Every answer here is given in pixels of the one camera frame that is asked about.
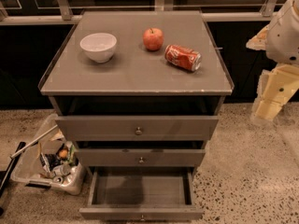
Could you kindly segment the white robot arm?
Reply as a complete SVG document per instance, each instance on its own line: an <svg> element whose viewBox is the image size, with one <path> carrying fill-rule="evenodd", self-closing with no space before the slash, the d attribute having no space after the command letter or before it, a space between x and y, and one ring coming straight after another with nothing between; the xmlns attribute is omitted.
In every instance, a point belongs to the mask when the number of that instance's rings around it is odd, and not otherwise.
<svg viewBox="0 0 299 224"><path fill-rule="evenodd" d="M299 0L287 0L246 48L264 50L277 63L262 71L252 106L254 118L272 121L299 90Z"/></svg>

